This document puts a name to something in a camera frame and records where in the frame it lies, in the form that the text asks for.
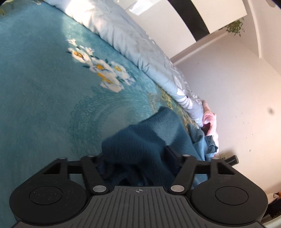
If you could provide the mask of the blue fleece jacket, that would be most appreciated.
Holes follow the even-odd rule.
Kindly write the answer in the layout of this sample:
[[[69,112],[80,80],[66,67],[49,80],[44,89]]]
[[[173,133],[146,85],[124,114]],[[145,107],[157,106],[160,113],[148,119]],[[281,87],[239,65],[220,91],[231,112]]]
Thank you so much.
[[[167,146],[179,155],[188,154],[202,161],[210,161],[218,151],[212,136],[191,124],[184,128],[174,111],[160,107],[150,118],[102,142],[98,173],[109,188],[126,185],[168,189],[179,166],[168,157]]]

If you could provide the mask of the pink garment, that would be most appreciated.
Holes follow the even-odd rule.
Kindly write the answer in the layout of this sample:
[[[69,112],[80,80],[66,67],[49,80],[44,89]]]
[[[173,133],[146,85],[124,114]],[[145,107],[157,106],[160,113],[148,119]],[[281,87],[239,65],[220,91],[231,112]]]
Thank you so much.
[[[202,101],[203,106],[203,129],[206,136],[211,136],[215,145],[219,148],[219,135],[217,133],[217,115],[213,113],[205,100]]]

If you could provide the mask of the teal floral bed blanket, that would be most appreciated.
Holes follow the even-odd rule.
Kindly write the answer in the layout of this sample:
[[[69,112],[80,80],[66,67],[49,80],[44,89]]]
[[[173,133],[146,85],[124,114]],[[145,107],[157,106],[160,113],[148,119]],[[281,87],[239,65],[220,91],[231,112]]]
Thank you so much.
[[[53,160],[102,141],[161,106],[191,118],[131,61],[43,1],[1,5],[1,227],[13,190]]]

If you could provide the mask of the white black glossy wardrobe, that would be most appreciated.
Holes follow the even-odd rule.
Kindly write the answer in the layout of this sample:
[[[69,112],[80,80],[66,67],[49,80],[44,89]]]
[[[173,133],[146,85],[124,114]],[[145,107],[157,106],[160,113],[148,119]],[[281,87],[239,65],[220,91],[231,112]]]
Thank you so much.
[[[168,58],[247,15],[243,1],[115,1]]]

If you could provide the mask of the light blue floral quilt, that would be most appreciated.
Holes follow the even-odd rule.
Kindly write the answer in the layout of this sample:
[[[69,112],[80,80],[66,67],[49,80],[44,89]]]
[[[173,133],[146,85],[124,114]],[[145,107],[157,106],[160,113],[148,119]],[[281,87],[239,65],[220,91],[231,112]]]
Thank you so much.
[[[161,48],[114,1],[47,1],[133,62],[203,126],[202,101]]]

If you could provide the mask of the green hanging plant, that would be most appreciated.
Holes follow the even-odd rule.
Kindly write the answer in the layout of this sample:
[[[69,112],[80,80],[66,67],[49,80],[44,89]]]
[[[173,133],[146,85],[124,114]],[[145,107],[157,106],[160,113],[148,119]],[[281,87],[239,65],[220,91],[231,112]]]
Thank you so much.
[[[243,26],[243,22],[238,19],[228,25],[225,25],[224,27],[220,28],[219,30],[225,30],[226,32],[236,36],[238,35],[239,37],[241,37],[241,32],[244,32],[244,28]]]

